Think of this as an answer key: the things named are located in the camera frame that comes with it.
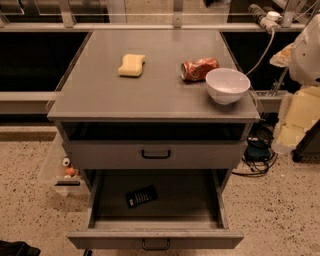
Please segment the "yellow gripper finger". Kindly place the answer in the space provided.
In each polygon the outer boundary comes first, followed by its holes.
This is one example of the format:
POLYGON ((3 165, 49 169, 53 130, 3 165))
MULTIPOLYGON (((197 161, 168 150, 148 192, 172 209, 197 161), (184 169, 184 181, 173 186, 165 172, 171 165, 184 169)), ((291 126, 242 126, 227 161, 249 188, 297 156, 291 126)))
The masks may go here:
POLYGON ((281 102, 271 149, 286 155, 295 150, 306 133, 320 120, 320 88, 303 87, 286 94, 281 102))
POLYGON ((273 55, 269 63, 276 67, 288 67, 291 62, 291 53, 292 53, 293 44, 289 44, 280 50, 278 53, 273 55))

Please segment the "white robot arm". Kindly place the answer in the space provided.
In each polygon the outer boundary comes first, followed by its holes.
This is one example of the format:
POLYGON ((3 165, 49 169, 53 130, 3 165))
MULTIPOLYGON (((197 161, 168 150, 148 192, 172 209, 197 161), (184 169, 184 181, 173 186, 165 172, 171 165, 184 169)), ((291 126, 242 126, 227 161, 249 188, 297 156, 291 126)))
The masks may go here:
POLYGON ((306 133, 320 120, 320 14, 315 15, 295 41, 270 59, 287 67, 301 88, 287 94, 280 105, 272 150, 285 155, 295 150, 306 133))

